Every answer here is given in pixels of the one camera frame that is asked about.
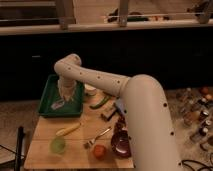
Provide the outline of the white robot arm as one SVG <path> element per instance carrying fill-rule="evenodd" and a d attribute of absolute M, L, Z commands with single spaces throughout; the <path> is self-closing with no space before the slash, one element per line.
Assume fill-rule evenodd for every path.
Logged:
<path fill-rule="evenodd" d="M 122 99 L 134 171 L 183 171 L 167 99 L 155 78 L 87 69 L 76 54 L 58 60 L 54 70 L 59 94 L 66 100 L 72 97 L 76 81 Z"/>

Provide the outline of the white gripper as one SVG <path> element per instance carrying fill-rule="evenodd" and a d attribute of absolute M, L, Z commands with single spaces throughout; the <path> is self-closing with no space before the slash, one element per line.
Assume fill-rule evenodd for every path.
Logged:
<path fill-rule="evenodd" d="M 58 80 L 58 90 L 60 97 L 65 101 L 72 100 L 76 85 L 77 82 L 75 80 L 68 80 L 60 77 Z"/>

